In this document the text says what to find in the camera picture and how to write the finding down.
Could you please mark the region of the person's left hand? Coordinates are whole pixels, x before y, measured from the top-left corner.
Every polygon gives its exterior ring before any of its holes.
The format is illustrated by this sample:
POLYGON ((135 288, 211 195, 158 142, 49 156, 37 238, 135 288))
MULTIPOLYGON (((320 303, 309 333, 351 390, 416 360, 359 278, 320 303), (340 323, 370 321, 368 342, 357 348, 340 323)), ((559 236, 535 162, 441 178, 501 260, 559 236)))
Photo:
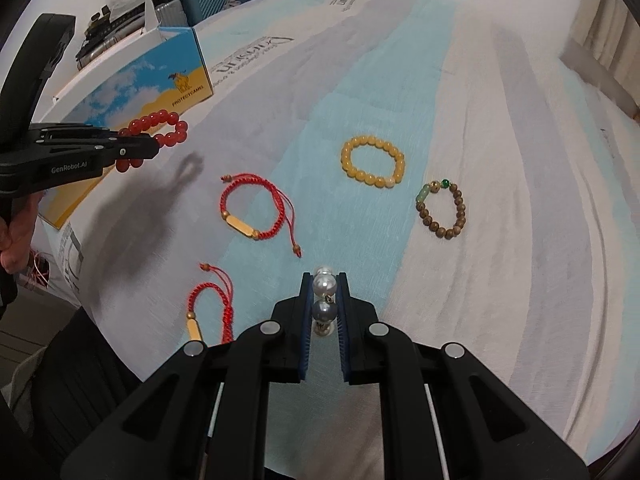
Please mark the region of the person's left hand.
POLYGON ((30 194, 10 224, 1 221, 1 265, 9 274, 21 272, 27 266, 38 206, 43 195, 43 192, 30 194))

